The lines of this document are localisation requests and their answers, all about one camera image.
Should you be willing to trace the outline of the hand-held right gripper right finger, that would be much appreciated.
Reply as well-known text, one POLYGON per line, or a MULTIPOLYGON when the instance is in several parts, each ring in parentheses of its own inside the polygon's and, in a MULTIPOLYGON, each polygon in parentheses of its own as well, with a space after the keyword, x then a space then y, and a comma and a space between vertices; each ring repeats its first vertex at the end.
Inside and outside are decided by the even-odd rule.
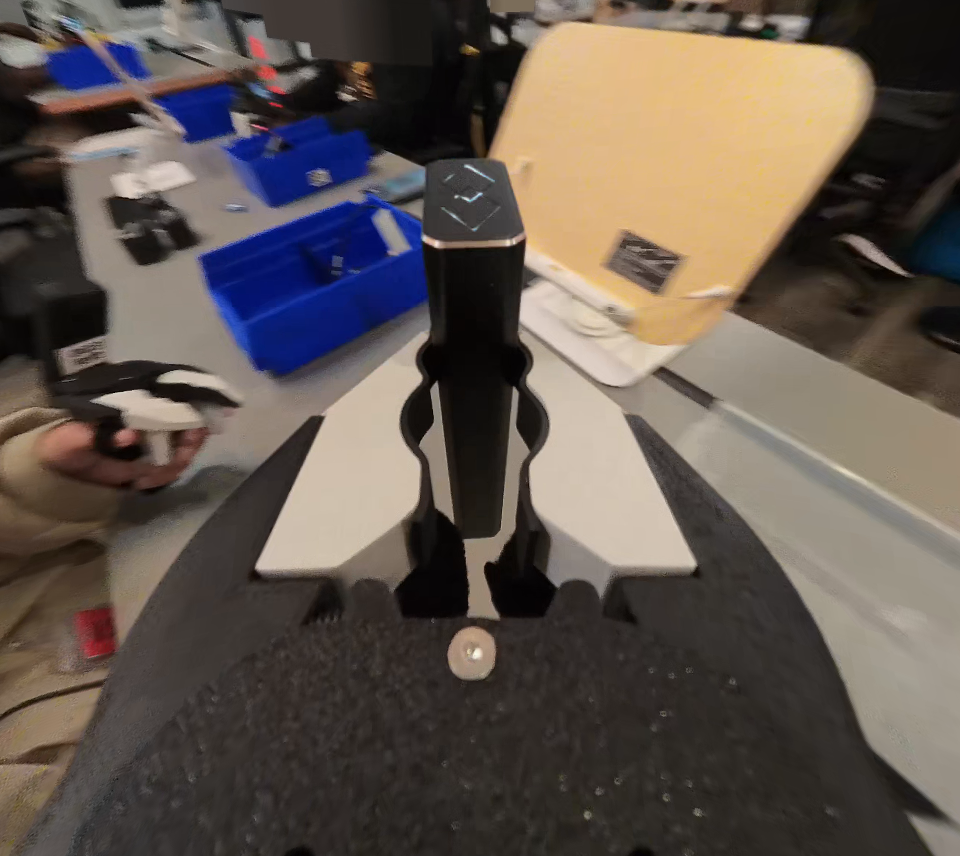
POLYGON ((484 616, 540 616, 551 589, 568 582, 605 601, 621 580, 693 575, 693 551, 620 406, 533 334, 521 337, 548 418, 529 466, 544 534, 534 537, 533 586, 484 575, 484 616))

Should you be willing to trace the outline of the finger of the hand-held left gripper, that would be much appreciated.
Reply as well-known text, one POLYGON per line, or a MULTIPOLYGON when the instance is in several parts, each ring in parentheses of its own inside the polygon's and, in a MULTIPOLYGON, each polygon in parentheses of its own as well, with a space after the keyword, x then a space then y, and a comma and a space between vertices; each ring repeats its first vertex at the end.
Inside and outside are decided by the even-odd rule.
POLYGON ((159 375, 159 396, 195 408, 239 409, 243 397, 222 377, 204 370, 173 369, 159 375))
POLYGON ((131 430, 186 431, 208 426, 203 413, 191 404, 154 396, 145 390, 101 394, 98 405, 110 410, 131 430))

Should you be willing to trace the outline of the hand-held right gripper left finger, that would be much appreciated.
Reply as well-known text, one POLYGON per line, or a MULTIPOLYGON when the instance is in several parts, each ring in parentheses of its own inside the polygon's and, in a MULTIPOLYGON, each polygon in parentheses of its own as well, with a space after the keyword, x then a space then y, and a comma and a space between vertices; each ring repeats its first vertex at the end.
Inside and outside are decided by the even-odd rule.
POLYGON ((372 580, 405 615, 469 610, 438 392, 419 333, 323 415, 255 564, 262 579, 372 580))

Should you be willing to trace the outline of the blue plastic bin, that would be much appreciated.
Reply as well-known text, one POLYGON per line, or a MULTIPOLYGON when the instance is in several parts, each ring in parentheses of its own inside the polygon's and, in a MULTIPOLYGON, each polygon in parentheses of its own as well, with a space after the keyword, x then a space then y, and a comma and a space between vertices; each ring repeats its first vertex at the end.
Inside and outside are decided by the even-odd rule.
POLYGON ((426 301, 422 224, 367 195, 198 259, 226 329, 256 370, 287 375, 426 301))
POLYGON ((270 207, 364 177, 373 155, 363 130, 331 130, 321 116, 237 138, 222 151, 246 190, 270 207))
MULTIPOLYGON (((153 76, 141 52, 134 45, 109 42, 105 48, 131 78, 143 81, 153 76)), ((114 71, 86 46, 49 51, 45 65, 54 83, 70 91, 121 82, 114 71)))
POLYGON ((187 144, 205 142, 234 133, 234 88, 220 83, 171 93, 156 99, 183 128, 187 144))

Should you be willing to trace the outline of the black usb hub tower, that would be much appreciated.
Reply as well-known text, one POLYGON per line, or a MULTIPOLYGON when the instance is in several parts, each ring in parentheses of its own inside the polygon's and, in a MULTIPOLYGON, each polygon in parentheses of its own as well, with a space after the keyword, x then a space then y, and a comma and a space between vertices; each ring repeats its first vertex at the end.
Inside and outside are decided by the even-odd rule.
POLYGON ((506 166, 427 165, 421 217, 427 370, 438 386, 453 520, 465 539, 500 530, 519 354, 526 232, 506 166))

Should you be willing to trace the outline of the person's left forearm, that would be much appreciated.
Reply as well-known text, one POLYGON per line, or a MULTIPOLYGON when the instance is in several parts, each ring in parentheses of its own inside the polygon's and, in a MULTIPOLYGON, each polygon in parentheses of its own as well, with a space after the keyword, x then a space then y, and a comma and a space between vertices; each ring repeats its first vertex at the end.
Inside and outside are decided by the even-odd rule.
POLYGON ((96 538, 114 522, 119 490, 62 476, 38 459, 43 433, 67 421, 72 420, 44 407, 1 420, 2 578, 44 553, 96 538))

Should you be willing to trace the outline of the person's left hand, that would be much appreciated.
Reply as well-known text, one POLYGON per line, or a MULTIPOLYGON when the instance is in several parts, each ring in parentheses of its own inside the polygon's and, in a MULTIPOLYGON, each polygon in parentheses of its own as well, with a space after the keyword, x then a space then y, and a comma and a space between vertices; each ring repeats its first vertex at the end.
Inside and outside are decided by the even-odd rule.
POLYGON ((175 434, 169 462, 155 466, 144 460, 122 461, 101 454, 94 448, 94 427, 67 421, 46 430, 35 445, 35 453, 43 466, 62 476, 114 490, 147 492, 181 478, 208 438, 205 429, 175 434))

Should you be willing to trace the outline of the black pouch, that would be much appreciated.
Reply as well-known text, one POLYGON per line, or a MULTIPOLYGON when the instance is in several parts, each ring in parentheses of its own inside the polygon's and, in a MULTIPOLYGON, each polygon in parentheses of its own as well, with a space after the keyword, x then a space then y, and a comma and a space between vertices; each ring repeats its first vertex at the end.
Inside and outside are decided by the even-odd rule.
POLYGON ((173 253, 197 247, 202 239, 186 214, 161 194, 110 196, 102 204, 114 237, 138 266, 162 263, 173 253))

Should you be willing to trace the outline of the white paper sheet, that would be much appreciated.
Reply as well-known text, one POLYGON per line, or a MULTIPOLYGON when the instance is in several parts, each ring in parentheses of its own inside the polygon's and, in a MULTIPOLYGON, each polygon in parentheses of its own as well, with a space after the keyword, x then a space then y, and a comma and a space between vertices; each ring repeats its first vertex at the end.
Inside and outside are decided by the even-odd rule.
POLYGON ((131 200, 164 194, 196 181, 197 177, 189 168, 174 160, 153 163, 145 168, 125 170, 110 176, 114 195, 131 200))

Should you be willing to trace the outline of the red tag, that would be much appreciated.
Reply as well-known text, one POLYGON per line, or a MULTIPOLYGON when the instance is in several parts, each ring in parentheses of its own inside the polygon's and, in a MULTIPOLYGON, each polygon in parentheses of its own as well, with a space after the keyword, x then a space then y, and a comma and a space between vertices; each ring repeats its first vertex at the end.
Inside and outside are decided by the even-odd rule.
POLYGON ((78 610, 73 616, 72 629, 81 660, 93 662, 115 654, 117 637, 113 607, 78 610))

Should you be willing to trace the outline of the wooden book stand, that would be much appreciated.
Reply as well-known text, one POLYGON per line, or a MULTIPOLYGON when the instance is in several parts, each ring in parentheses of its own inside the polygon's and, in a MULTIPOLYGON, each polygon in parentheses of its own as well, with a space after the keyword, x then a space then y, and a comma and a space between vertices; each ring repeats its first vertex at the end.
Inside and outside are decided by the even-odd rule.
POLYGON ((721 321, 863 130, 848 50, 563 23, 530 48, 491 146, 540 278, 522 327, 613 388, 721 321))

